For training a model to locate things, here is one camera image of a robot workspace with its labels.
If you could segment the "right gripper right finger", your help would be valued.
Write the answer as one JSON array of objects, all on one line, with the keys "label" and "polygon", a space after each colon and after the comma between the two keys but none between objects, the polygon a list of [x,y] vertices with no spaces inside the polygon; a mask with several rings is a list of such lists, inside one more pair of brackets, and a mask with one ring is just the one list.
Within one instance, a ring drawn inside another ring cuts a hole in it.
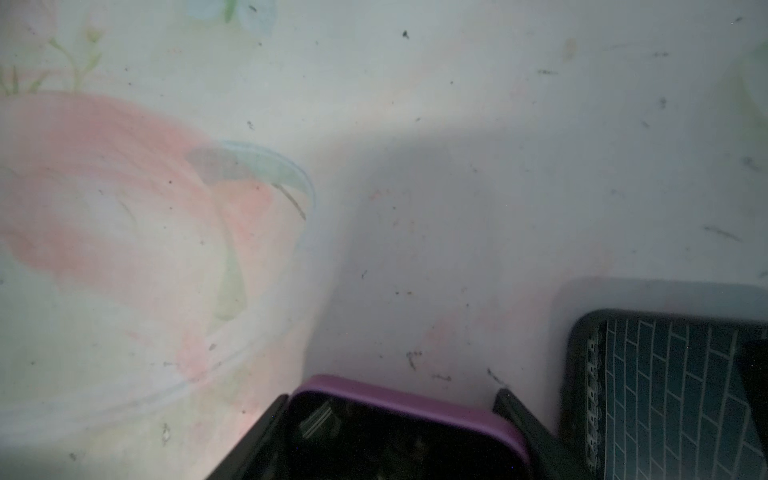
[{"label": "right gripper right finger", "polygon": [[498,390],[493,412],[509,420],[523,434],[535,479],[590,479],[591,472],[566,445],[554,436],[507,388]]}]

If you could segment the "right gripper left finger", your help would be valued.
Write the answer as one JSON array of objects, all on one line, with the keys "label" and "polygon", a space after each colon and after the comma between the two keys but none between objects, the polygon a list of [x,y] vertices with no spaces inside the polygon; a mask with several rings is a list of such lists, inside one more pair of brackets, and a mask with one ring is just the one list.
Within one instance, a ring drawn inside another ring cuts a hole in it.
[{"label": "right gripper left finger", "polygon": [[288,405],[287,394],[278,396],[207,479],[286,479]]}]

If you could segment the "black phone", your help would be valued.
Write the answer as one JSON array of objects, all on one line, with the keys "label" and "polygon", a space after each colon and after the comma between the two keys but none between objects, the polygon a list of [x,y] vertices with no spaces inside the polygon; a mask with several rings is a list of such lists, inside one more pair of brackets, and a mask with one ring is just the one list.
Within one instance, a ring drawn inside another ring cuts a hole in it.
[{"label": "black phone", "polygon": [[763,479],[767,328],[598,310],[567,344],[559,434],[599,479]]},{"label": "black phone", "polygon": [[489,410],[316,375],[290,397],[290,479],[530,479],[526,441]]}]

